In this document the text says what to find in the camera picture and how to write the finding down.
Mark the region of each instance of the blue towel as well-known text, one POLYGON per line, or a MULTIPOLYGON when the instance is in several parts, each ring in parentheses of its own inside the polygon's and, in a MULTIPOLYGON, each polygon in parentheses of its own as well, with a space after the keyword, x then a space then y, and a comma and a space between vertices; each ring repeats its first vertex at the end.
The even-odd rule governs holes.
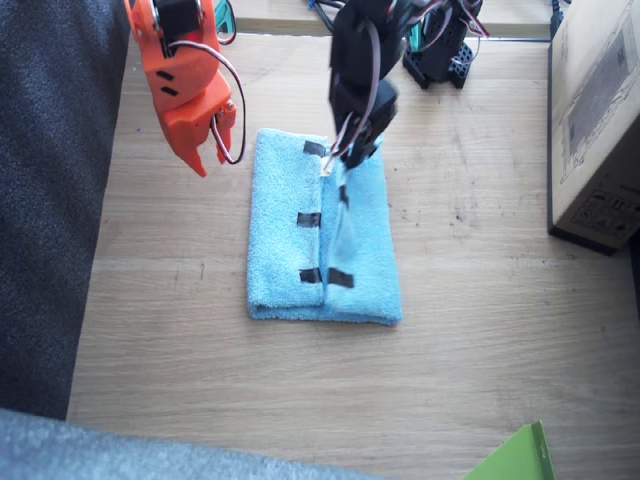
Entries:
POLYGON ((336 162, 322 177, 321 155, 305 153, 307 142, 328 148, 326 138, 258 133, 249 313, 396 325, 402 300, 380 149, 354 170, 336 162))

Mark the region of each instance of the orange 3d-printed part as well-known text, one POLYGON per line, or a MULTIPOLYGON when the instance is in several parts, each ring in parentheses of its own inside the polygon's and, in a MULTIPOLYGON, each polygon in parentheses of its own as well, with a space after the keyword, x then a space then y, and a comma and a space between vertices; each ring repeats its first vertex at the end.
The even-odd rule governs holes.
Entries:
MULTIPOLYGON (((218 70, 216 58, 196 49, 172 49, 168 44, 190 40, 220 51, 213 0, 194 0, 199 28, 171 39, 161 28, 162 19, 153 0, 136 0, 133 7, 130 1, 124 0, 124 4, 133 37, 142 52, 144 71, 164 136, 175 154, 205 177, 207 171, 197 147, 206 141, 214 115, 223 143, 227 150, 231 148, 231 128, 236 113, 231 89, 218 70)), ((220 147, 217 149, 218 159, 224 163, 220 147)))

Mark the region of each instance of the cardboard box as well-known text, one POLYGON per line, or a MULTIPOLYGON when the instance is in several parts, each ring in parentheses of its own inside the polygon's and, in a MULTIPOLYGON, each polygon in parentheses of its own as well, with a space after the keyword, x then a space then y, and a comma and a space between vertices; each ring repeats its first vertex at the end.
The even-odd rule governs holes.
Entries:
POLYGON ((640 227, 640 0, 580 0, 549 49, 549 233, 611 254, 640 227))

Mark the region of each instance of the box label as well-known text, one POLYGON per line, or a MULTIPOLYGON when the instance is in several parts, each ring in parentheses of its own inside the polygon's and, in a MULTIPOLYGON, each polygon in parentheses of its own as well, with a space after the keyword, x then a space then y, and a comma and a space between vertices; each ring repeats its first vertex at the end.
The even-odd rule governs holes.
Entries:
POLYGON ((640 61, 630 5, 618 20, 589 73, 569 103, 562 120, 563 175, 560 183, 584 162, 640 76, 640 61))

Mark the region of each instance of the orange robotic gripper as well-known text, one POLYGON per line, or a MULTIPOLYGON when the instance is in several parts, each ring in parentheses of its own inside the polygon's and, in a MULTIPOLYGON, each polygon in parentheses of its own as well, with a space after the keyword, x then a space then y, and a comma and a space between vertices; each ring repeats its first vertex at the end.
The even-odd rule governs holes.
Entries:
MULTIPOLYGON (((133 38, 153 95, 158 120, 177 156, 201 177, 207 175, 197 147, 216 122, 224 146, 231 148, 236 109, 219 61, 202 51, 172 48, 190 40, 220 51, 213 0, 124 0, 133 38)), ((220 163, 225 156, 217 146, 220 163)))

